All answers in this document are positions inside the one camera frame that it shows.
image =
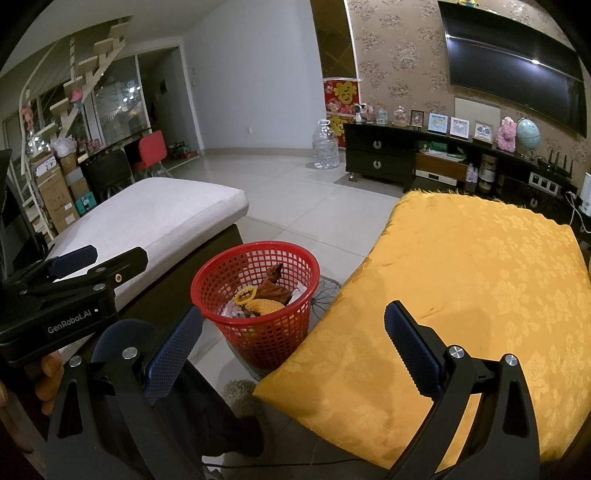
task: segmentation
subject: yellow floral fabric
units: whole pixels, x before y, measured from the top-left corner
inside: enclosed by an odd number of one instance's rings
[[[432,403],[384,331],[401,300],[470,355],[514,353],[543,460],[566,450],[590,409],[591,283],[568,226],[501,202],[412,192],[323,320],[255,395],[326,440],[389,468]],[[442,466],[455,463],[478,397]]]

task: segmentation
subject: plastic water bottle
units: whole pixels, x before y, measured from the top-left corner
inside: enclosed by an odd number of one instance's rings
[[[327,170],[339,166],[339,140],[335,137],[330,120],[320,120],[312,136],[314,166]]]

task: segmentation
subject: figurine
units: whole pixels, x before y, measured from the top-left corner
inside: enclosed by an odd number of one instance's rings
[[[374,117],[374,107],[368,103],[355,104],[355,121],[357,123],[371,122]]]
[[[496,143],[499,148],[507,152],[515,151],[515,137],[517,136],[517,124],[506,116],[501,122],[501,127],[496,132]]]

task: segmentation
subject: plastic bag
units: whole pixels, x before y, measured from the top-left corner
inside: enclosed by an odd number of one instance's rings
[[[51,141],[51,149],[56,153],[57,158],[67,157],[76,152],[76,140],[71,138],[56,138]]]

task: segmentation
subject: human hand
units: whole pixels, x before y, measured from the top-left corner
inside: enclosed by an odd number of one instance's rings
[[[60,352],[53,352],[41,359],[41,370],[44,377],[35,384],[35,394],[43,401],[41,411],[44,415],[51,415],[56,400],[57,390],[60,388],[61,378],[64,375],[64,368],[61,364]],[[0,380],[0,421],[3,422],[6,430],[24,452],[32,451],[32,447],[22,433],[14,424],[5,407],[8,404],[8,390]]]

